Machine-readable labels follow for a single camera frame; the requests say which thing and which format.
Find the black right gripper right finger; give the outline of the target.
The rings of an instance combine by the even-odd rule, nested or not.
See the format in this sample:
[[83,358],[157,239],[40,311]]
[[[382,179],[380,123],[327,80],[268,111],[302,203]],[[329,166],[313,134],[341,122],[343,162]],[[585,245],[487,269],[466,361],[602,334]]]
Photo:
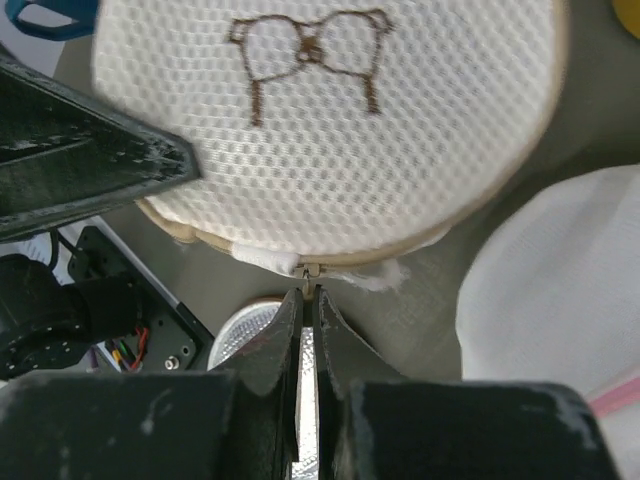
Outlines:
[[418,382],[312,306],[323,479],[616,479],[586,402],[539,382]]

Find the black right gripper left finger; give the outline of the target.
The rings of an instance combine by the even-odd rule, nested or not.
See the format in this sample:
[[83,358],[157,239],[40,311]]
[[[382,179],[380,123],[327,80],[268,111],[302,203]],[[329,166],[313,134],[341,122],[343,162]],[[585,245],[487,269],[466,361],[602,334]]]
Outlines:
[[207,372],[32,372],[1,391],[5,479],[283,479],[303,297]]

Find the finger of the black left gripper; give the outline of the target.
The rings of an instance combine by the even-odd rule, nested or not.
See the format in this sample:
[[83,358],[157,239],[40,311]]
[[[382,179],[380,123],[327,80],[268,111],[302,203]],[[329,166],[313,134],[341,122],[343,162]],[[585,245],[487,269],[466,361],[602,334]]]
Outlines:
[[1,58],[1,238],[22,239],[200,178],[185,140]]

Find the beige zipper pull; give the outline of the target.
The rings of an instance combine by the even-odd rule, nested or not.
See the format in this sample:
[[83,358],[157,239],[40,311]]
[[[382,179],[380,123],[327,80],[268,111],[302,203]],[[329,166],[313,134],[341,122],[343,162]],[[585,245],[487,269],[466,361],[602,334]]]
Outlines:
[[304,264],[298,269],[298,276],[303,280],[302,293],[305,299],[312,299],[313,282],[320,276],[321,268],[318,264]]

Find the beige mesh bag with glasses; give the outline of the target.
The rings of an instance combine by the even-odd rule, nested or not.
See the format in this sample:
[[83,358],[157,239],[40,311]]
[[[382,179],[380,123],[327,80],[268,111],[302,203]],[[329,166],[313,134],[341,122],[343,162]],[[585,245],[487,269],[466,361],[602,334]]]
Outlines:
[[381,290],[521,168],[568,36],[563,1],[104,1],[92,80],[195,150],[137,203],[166,233]]

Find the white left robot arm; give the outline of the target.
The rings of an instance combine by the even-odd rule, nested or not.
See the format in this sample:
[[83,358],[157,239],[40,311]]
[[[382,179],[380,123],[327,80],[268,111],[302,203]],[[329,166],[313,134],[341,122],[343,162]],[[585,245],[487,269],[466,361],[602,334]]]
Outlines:
[[3,379],[94,346],[126,372],[196,365],[210,335],[88,221],[199,175],[187,141],[2,58]]

